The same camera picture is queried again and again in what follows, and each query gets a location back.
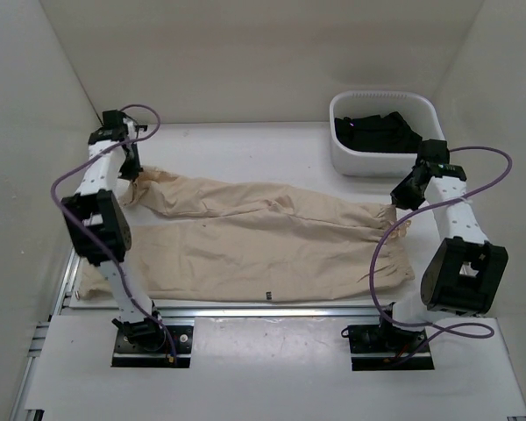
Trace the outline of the beige trousers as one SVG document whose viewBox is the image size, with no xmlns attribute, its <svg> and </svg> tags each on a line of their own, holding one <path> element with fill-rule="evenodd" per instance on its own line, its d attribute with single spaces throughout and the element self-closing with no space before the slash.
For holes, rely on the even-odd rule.
<svg viewBox="0 0 526 421">
<path fill-rule="evenodd" d="M 123 185 L 127 211 L 147 209 L 128 254 L 154 299 L 301 303 L 411 282 L 396 211 L 269 182 L 226 183 L 146 168 Z"/>
</svg>

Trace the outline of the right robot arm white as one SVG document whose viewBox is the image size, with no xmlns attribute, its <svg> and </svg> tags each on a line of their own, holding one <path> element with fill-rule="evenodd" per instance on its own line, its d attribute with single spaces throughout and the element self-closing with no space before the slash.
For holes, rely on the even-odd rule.
<svg viewBox="0 0 526 421">
<path fill-rule="evenodd" d="M 450 162 L 450 155 L 446 141 L 423 141 L 411 172 L 391 192 L 392 204 L 410 216 L 432 211 L 441 244 L 419 291 L 391 304 L 380 320 L 376 339 L 389 351 L 446 315 L 487 314 L 508 263 L 506 248 L 481 230 L 469 203 L 466 172 Z"/>
</svg>

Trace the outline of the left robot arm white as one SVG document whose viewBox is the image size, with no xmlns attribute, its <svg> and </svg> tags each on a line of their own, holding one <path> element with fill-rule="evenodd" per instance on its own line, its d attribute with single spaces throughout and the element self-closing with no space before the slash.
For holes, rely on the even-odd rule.
<svg viewBox="0 0 526 421">
<path fill-rule="evenodd" d="M 166 329 L 153 300 L 130 270 L 126 254 L 132 247 L 131 228 L 116 198 L 119 180 L 134 182 L 142 172 L 137 143 L 147 127 L 121 110 L 103 113 L 103 124 L 89 135 L 89 160 L 82 165 L 82 181 L 75 193 L 59 199 L 51 194 L 65 218 L 76 253 L 108 281 L 119 316 L 118 332 L 147 352 L 167 343 Z"/>
</svg>

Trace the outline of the black trousers in basket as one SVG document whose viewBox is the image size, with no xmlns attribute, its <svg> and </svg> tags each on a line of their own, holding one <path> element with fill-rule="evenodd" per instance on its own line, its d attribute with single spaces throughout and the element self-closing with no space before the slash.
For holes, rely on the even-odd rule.
<svg viewBox="0 0 526 421">
<path fill-rule="evenodd" d="M 339 142 L 362 153 L 416 153 L 423 138 L 395 111 L 385 116 L 334 118 Z"/>
</svg>

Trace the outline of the white plastic basket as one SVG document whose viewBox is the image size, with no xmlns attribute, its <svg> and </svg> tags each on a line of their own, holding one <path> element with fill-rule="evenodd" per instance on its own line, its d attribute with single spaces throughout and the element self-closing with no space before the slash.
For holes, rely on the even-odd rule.
<svg viewBox="0 0 526 421">
<path fill-rule="evenodd" d="M 331 163 L 339 174 L 401 179 L 410 172 L 416 162 L 414 154 L 353 151 L 336 134 L 336 118 L 384 117 L 394 111 L 423 139 L 444 139 L 436 109 L 423 96 L 394 90 L 345 91 L 334 96 L 329 106 Z"/>
</svg>

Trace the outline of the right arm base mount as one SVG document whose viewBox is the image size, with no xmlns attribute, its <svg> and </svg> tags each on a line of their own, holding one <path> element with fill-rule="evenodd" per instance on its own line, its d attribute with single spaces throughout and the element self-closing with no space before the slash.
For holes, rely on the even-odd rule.
<svg viewBox="0 0 526 421">
<path fill-rule="evenodd" d="M 410 332 L 381 322 L 347 325 L 341 337 L 349 342 L 352 371 L 424 371 L 434 362 L 426 331 Z"/>
</svg>

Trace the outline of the aluminium front rail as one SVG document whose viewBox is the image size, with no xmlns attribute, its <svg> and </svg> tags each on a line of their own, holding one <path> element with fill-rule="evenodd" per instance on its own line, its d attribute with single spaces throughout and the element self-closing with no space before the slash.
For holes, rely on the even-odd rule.
<svg viewBox="0 0 526 421">
<path fill-rule="evenodd" d="M 160 310 L 167 325 L 193 325 L 196 318 L 344 318 L 348 324 L 358 321 L 364 325 L 377 325 L 380 322 L 378 311 L 371 306 L 293 306 L 293 305 L 227 305 L 209 306 L 164 306 Z"/>
</svg>

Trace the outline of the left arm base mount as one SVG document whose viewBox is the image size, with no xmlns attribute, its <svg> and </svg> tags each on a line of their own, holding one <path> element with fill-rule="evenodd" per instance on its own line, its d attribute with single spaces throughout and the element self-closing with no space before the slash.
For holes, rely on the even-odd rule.
<svg viewBox="0 0 526 421">
<path fill-rule="evenodd" d="M 142 322 L 112 320 L 117 327 L 111 365 L 132 368 L 189 368 L 193 325 L 165 325 L 149 318 Z"/>
</svg>

